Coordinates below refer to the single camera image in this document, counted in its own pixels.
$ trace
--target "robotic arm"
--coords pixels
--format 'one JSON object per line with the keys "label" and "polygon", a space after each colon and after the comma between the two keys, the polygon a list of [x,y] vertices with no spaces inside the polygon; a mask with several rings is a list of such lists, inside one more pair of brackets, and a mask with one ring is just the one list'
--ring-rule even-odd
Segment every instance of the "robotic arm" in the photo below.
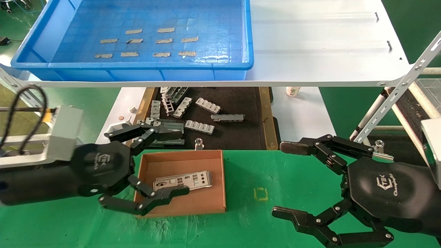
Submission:
{"label": "robotic arm", "polygon": [[[385,226],[406,233],[441,237],[441,191],[429,167],[372,159],[373,149],[339,137],[325,135],[282,142],[282,152],[313,155],[337,175],[343,200],[317,216],[275,206],[272,215],[289,220],[296,231],[317,238],[325,247],[384,247],[394,236]],[[335,152],[356,158],[347,166]],[[336,234],[328,226],[351,213],[372,232]]]}
{"label": "robotic arm", "polygon": [[[46,142],[43,151],[14,151],[0,155],[0,203],[11,206],[75,196],[94,196],[107,209],[145,215],[154,207],[169,204],[174,196],[189,193],[187,186],[157,191],[134,175],[133,156],[139,155],[154,140],[182,137],[179,130],[169,131],[145,123],[108,133],[108,144],[75,145],[81,110],[62,106],[50,134],[34,135],[30,143]],[[23,137],[6,138],[7,145]],[[123,142],[137,138],[130,147]],[[145,199],[140,203],[114,198],[126,187],[133,187]]]}

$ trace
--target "cardboard box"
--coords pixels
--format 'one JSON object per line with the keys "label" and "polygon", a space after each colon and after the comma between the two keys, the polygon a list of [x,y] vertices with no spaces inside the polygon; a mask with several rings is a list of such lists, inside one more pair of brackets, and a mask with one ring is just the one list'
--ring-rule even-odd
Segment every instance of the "cardboard box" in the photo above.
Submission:
{"label": "cardboard box", "polygon": [[[157,177],[168,177],[208,170],[213,186],[174,197],[169,205],[157,206],[139,218],[215,214],[226,211],[224,160],[221,150],[177,151],[144,154],[139,167],[139,179],[153,187]],[[143,196],[136,192],[135,202]]]}

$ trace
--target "black cable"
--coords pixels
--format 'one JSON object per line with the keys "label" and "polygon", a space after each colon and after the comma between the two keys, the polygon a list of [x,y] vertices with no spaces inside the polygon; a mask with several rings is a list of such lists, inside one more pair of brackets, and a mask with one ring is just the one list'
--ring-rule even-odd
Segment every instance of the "black cable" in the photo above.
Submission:
{"label": "black cable", "polygon": [[26,136],[26,138],[23,140],[22,144],[20,145],[19,148],[19,154],[23,155],[24,152],[24,148],[26,147],[27,143],[29,142],[30,138],[32,138],[32,136],[37,132],[38,128],[40,127],[41,123],[43,122],[43,118],[46,115],[46,111],[48,109],[48,98],[46,96],[46,93],[43,91],[43,89],[41,89],[40,87],[36,86],[36,85],[28,85],[25,86],[23,88],[21,88],[17,94],[15,95],[14,99],[12,100],[12,104],[9,108],[9,115],[7,117],[7,123],[6,123],[6,128],[3,132],[3,138],[0,141],[0,149],[3,147],[3,145],[6,142],[6,138],[9,136],[9,132],[11,130],[11,125],[12,125],[12,118],[14,116],[15,113],[15,107],[17,106],[19,100],[20,100],[20,95],[22,95],[25,91],[30,90],[30,89],[34,89],[37,90],[38,92],[40,92],[41,96],[43,97],[43,112],[41,113],[40,118],[38,119],[38,122],[35,124],[34,128],[32,129],[32,131]]}

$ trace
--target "blue plastic bin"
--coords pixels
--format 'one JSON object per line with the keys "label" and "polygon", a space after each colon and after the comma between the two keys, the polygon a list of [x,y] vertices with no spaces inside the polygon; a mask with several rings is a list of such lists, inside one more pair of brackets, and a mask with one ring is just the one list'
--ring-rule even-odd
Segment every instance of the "blue plastic bin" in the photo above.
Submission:
{"label": "blue plastic bin", "polygon": [[[161,52],[171,55],[153,56]],[[250,0],[50,0],[11,62],[42,80],[95,82],[244,80],[253,63]]]}

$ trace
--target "green mat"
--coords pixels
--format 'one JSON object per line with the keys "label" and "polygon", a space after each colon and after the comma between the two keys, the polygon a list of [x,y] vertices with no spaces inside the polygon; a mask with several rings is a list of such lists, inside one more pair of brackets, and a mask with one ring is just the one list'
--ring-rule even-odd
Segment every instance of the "green mat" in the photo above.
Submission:
{"label": "green mat", "polygon": [[[273,218],[271,208],[318,214],[341,200],[339,176],[314,157],[280,151],[224,151],[224,165],[224,214],[139,220],[101,209],[97,197],[4,207],[0,247],[322,247],[312,236],[296,233],[290,222]],[[126,191],[121,197],[131,195]],[[331,228],[337,233],[369,231],[350,214]],[[439,247],[433,237],[389,230],[395,240],[388,248]]]}

